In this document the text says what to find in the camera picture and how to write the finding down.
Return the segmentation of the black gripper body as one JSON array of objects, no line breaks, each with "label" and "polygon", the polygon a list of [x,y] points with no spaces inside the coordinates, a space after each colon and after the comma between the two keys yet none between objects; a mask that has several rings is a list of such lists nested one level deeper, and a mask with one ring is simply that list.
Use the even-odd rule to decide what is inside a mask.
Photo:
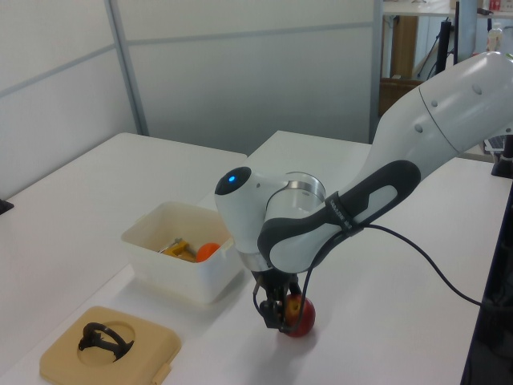
[{"label": "black gripper body", "polygon": [[285,301],[289,294],[289,283],[298,282],[296,274],[287,274],[275,269],[254,271],[253,277],[256,281],[253,289],[253,303],[258,310],[260,304],[257,303],[256,299],[259,289],[265,291],[265,300]]}]

